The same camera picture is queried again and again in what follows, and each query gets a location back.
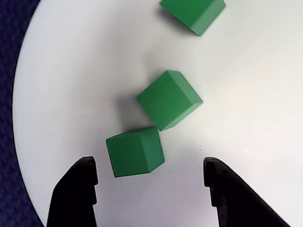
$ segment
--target blue carpet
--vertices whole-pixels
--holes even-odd
[[[0,0],[0,227],[41,227],[20,173],[12,128],[16,63],[40,0]]]

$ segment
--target wooden block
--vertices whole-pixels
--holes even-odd
[[[197,35],[202,35],[225,7],[223,0],[162,0],[160,5]]]
[[[177,71],[164,72],[137,100],[160,131],[175,126],[203,103]]]
[[[165,161],[156,127],[113,136],[106,144],[115,177],[150,173]]]

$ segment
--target white table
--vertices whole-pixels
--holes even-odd
[[[46,224],[53,188],[95,157],[102,227],[217,227],[204,157],[236,171],[292,227],[303,226],[303,2],[226,0],[202,36],[158,0],[42,0],[16,71],[21,173]],[[151,125],[134,97],[181,71],[204,104],[160,133],[166,163],[114,178],[105,139]]]

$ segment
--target green block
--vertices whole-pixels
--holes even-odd
[[[175,126],[203,103],[177,71],[164,72],[137,100],[160,131]]]
[[[115,177],[150,173],[165,161],[156,127],[113,136],[106,144]]]
[[[197,35],[202,35],[225,7],[223,0],[162,0],[160,5]]]

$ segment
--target dark blue floor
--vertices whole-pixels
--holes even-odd
[[[0,227],[41,227],[16,157],[12,90],[29,21],[40,0],[0,0]]]

